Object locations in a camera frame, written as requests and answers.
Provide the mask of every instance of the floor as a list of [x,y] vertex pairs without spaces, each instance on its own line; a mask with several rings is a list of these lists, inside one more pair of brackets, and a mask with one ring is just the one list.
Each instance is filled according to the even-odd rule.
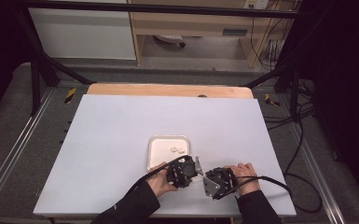
[[[238,39],[187,37],[185,41],[186,47],[181,49],[149,36],[145,42],[144,60],[139,66],[134,62],[84,63],[81,60],[67,60],[66,64],[73,67],[80,75],[99,82],[238,86],[267,72],[267,69],[261,66],[254,69],[247,67]],[[52,92],[52,97],[43,117],[30,132],[31,135],[23,146],[21,154],[13,161],[14,164],[7,168],[11,173],[7,179],[3,178],[6,184],[0,189],[0,223],[47,222],[45,218],[33,214],[37,195],[43,188],[49,170],[60,151],[81,95],[87,91],[87,86],[74,82],[66,75],[60,74],[60,77],[62,84],[59,88],[45,89]],[[272,79],[256,88],[255,98],[259,100],[264,116],[285,117],[285,110],[277,105],[282,103],[281,100],[286,95],[274,94],[271,88],[274,82],[275,80]],[[19,67],[0,103],[0,168],[30,119],[32,102],[30,83],[29,67],[27,65]],[[76,87],[76,94],[71,104],[64,104],[67,93],[73,87]],[[270,100],[275,104],[266,104],[266,93],[269,93]],[[307,98],[308,96],[300,96],[300,102],[307,102]],[[324,178],[345,218],[345,223],[359,223],[359,188],[350,171],[345,163],[333,160],[333,152],[324,137],[317,116],[303,119],[303,124],[307,144],[323,171]],[[297,148],[294,130],[290,124],[286,124],[269,131],[269,134],[278,161],[284,170]],[[303,154],[299,154],[291,172],[312,182],[306,164]],[[288,177],[287,184],[295,192],[294,203],[308,209],[318,206],[318,198],[308,185],[291,177]],[[284,222],[334,223],[324,209],[314,214],[297,210],[296,217],[287,217]]]

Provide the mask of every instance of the gray carpet floor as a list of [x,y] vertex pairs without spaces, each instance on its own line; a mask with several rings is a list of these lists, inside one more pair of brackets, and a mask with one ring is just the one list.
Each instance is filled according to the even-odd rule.
[[[256,77],[254,73],[238,71],[220,72],[219,69],[204,71],[161,71],[142,68],[76,68],[76,71],[99,82],[133,82],[133,83],[169,83],[169,84],[203,84],[238,86]],[[30,71],[26,66],[16,70],[6,95],[0,103],[0,165],[25,126],[31,112]],[[71,81],[62,75],[62,79]],[[9,179],[0,192],[0,217],[19,220],[46,220],[33,214],[37,202],[37,192],[41,190],[48,178],[49,171],[64,141],[65,130],[70,128],[68,121],[75,115],[82,94],[87,86],[78,86],[71,104],[64,104],[70,87],[59,87],[55,90],[48,108],[37,125],[31,139],[23,150]],[[265,104],[264,92],[256,92],[255,98],[264,116],[284,117],[281,106]],[[278,97],[271,93],[271,99]],[[307,117],[303,120],[304,133],[312,153],[324,172],[338,206],[347,223],[359,223],[359,187],[345,163],[334,161],[331,148],[324,137],[318,118]],[[297,147],[292,129],[289,125],[269,132],[281,168],[284,169]],[[299,154],[290,170],[311,181],[311,176],[304,160]],[[315,208],[318,200],[309,186],[289,177],[288,186],[294,191],[293,201],[305,208]],[[315,214],[297,210],[296,217],[287,217],[286,223],[330,223],[324,209]]]

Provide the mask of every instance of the wooden desk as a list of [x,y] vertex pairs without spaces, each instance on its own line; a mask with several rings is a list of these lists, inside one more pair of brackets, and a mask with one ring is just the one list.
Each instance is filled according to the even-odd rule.
[[[231,7],[243,8],[244,0],[128,0],[129,4],[172,5],[190,7]],[[271,1],[271,10],[289,10],[293,2],[288,0]],[[269,31],[277,19],[271,18],[244,18],[208,15],[184,15],[163,13],[134,12],[131,15],[132,37],[134,40],[137,62],[142,62],[145,35],[187,35],[187,36],[227,36],[240,39],[243,52],[249,67],[254,68],[261,55],[265,43],[269,39],[285,39],[282,36],[282,26],[276,26],[274,32]],[[251,33],[253,28],[253,48]],[[246,35],[224,35],[225,29],[243,30]]]
[[[228,92],[240,98],[176,96],[228,97]],[[284,183],[258,102],[249,93],[246,88],[215,86],[91,85],[34,213],[45,217],[100,214],[147,173],[148,141],[157,134],[185,135],[204,171],[251,161],[259,175]],[[284,189],[263,181],[260,186],[278,215],[296,214]],[[213,201],[205,196],[197,177],[189,187],[162,195],[159,202],[161,208],[152,217],[240,216],[234,194]]]

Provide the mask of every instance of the black metal frame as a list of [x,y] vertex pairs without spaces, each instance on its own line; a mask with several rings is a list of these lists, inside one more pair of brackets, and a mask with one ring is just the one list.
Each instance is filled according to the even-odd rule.
[[[175,14],[193,14],[193,15],[215,15],[215,16],[235,16],[235,17],[254,17],[254,18],[282,18],[282,19],[302,19],[313,20],[314,12],[295,12],[295,11],[274,11],[274,10],[255,10],[245,8],[221,8],[221,7],[182,7],[182,6],[162,6],[162,5],[139,5],[139,4],[115,4],[115,3],[89,3],[89,2],[66,2],[66,1],[39,1],[39,0],[16,0],[8,1],[11,4],[15,19],[20,24],[21,29],[26,33],[27,41],[33,47],[35,59],[31,61],[33,68],[33,113],[40,106],[40,92],[38,75],[41,74],[46,80],[48,86],[57,86],[59,79],[53,67],[63,71],[70,77],[79,80],[83,84],[91,84],[94,81],[83,78],[64,65],[50,58],[37,37],[37,34],[31,29],[30,24],[24,18],[23,10],[29,7],[34,8],[53,8],[53,9],[72,9],[72,10],[92,10],[92,11],[124,11],[124,12],[149,12],[149,13],[175,13]],[[252,81],[243,87],[253,88],[258,84],[277,77],[282,72],[290,69],[290,64],[285,63],[277,66],[274,71],[265,76]]]

